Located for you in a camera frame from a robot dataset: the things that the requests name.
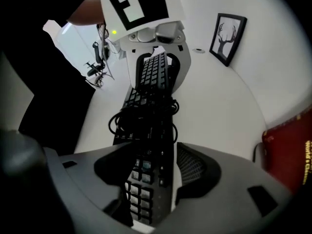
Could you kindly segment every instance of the white wall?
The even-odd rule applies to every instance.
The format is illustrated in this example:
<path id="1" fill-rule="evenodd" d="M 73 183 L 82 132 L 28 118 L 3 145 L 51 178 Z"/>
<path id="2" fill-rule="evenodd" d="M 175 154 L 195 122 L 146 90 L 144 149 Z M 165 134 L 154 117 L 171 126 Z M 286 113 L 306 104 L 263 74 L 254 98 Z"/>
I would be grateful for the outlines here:
<path id="1" fill-rule="evenodd" d="M 182 4 L 190 49 L 209 51 L 218 13 L 248 19 L 230 66 L 250 88 L 268 127 L 312 103 L 311 49 L 282 0 L 182 0 Z"/>
<path id="2" fill-rule="evenodd" d="M 3 52 L 0 56 L 0 91 L 0 129 L 17 130 L 34 95 Z"/>

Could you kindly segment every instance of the deer antler illustration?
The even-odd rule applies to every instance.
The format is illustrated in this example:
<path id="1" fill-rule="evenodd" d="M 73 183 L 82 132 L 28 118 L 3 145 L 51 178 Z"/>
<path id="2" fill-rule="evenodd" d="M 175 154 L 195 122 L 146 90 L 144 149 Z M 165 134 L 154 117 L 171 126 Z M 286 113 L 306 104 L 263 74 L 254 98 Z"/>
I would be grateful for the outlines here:
<path id="1" fill-rule="evenodd" d="M 224 23 L 222 23 L 222 24 L 220 24 L 220 26 L 219 26 L 219 29 L 218 29 L 218 36 L 220 37 L 219 38 L 219 42 L 220 43 L 227 43 L 227 42 L 234 42 L 234 40 L 235 40 L 235 37 L 236 37 L 236 34 L 237 34 L 237 31 L 236 31 L 236 28 L 235 28 L 235 26 L 233 26 L 233 33 L 232 33 L 232 37 L 231 37 L 231 40 L 228 40 L 228 36 L 226 36 L 226 39 L 225 39 L 225 41 L 222 39 L 222 36 L 220 35 L 220 33 L 221 33 L 221 31 L 222 31 L 222 27 L 223 27 L 223 25 L 224 25 Z"/>

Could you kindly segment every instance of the person's arm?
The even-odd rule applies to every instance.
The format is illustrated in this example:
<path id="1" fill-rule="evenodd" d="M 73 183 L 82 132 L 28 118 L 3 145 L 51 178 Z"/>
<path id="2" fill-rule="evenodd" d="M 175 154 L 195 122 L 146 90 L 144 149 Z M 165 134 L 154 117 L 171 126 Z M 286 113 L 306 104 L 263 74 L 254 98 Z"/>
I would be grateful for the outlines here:
<path id="1" fill-rule="evenodd" d="M 103 23 L 101 0 L 84 0 L 67 21 L 74 25 Z"/>
<path id="2" fill-rule="evenodd" d="M 75 25 L 104 22 L 101 0 L 43 0 L 47 18 Z"/>

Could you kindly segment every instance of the person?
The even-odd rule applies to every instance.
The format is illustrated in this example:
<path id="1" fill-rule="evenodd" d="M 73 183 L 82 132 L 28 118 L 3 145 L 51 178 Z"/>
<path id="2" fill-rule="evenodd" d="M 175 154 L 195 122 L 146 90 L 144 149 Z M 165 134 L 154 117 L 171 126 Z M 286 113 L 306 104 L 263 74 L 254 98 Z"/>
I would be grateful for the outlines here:
<path id="1" fill-rule="evenodd" d="M 1 15 L 1 49 L 34 94 L 19 131 L 59 155 L 72 154 L 95 90 L 43 26 L 103 23 L 100 0 L 1 0 Z"/>

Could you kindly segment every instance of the black sleeve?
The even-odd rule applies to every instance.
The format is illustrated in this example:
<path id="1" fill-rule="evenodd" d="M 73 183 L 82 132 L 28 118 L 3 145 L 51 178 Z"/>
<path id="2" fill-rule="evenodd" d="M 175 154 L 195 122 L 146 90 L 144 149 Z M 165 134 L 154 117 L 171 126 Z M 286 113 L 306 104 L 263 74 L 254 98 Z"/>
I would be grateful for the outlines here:
<path id="1" fill-rule="evenodd" d="M 84 0 L 45 0 L 47 16 L 50 20 L 65 21 Z"/>

